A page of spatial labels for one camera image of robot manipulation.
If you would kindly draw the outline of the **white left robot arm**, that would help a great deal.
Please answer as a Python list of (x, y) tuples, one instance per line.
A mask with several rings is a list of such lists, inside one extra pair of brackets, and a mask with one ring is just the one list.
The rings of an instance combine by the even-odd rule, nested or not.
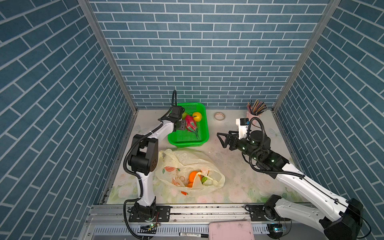
[(126, 173), (138, 180), (139, 196), (133, 202), (131, 212), (141, 220), (149, 222), (156, 216), (156, 197), (153, 173), (159, 160), (159, 141), (177, 130), (184, 130), (186, 122), (182, 119), (185, 109), (178, 105), (177, 91), (172, 94), (170, 109), (158, 119), (160, 124), (144, 135), (135, 135), (132, 145), (123, 161)]

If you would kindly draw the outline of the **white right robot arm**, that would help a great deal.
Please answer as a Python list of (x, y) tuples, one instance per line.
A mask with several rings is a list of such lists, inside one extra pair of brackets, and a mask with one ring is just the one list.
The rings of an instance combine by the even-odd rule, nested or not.
[(290, 219), (312, 227), (329, 240), (358, 240), (363, 224), (363, 204), (357, 199), (345, 199), (302, 173), (288, 159), (271, 149), (263, 122), (237, 119), (238, 131), (217, 133), (223, 148), (239, 150), (244, 161), (257, 173), (262, 173), (285, 184), (306, 198), (312, 207), (296, 204), (278, 195), (271, 195), (264, 203), (263, 212), (269, 221)]

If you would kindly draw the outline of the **yellowish plastic bag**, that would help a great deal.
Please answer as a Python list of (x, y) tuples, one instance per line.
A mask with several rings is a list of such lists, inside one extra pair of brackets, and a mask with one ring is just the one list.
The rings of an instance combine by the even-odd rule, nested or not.
[[(189, 184), (192, 171), (200, 172), (202, 180), (195, 178), (194, 183)], [(191, 197), (208, 195), (222, 188), (226, 181), (206, 154), (191, 149), (159, 151), (155, 176), (170, 189)]]

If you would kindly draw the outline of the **pink dragon fruit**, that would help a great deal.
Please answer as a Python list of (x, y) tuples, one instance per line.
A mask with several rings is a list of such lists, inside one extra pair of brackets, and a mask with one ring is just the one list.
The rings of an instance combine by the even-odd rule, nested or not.
[(191, 133), (194, 133), (196, 135), (196, 138), (199, 137), (198, 135), (198, 126), (197, 126), (197, 122), (194, 120), (194, 118), (190, 115), (187, 115), (185, 117), (185, 120), (186, 120), (186, 130), (188, 132), (191, 132)]

